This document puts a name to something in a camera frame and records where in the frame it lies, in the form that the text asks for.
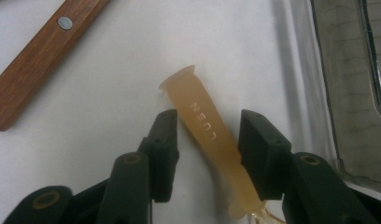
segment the white surface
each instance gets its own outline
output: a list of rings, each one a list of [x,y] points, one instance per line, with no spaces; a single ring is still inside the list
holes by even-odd
[[[0,74],[63,1],[0,1]],[[331,155],[307,0],[111,0],[9,131],[0,133],[0,223],[34,190],[78,193],[137,150],[173,106],[159,84],[196,65],[237,137],[243,108],[264,114],[295,151]],[[222,187],[182,123],[170,203],[154,223],[232,221]]]

